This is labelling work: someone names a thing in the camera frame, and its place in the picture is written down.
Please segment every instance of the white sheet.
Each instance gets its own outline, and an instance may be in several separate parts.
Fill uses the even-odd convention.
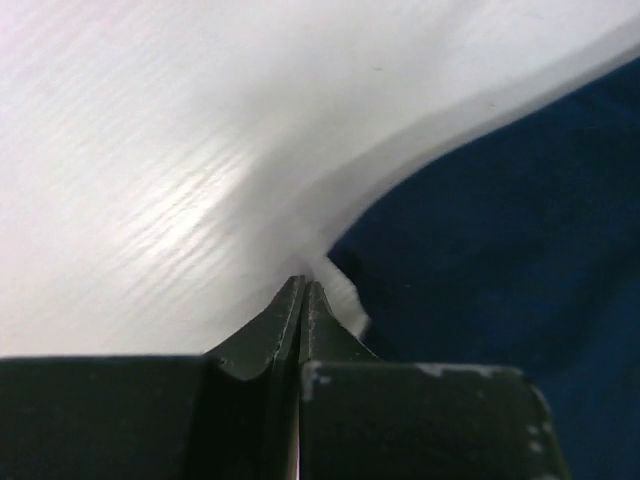
[[[0,0],[0,355],[192,353],[638,0]]]

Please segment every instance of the blue cloth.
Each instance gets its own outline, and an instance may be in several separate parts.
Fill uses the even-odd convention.
[[[329,256],[374,350],[518,366],[575,479],[640,479],[640,60],[425,167]]]

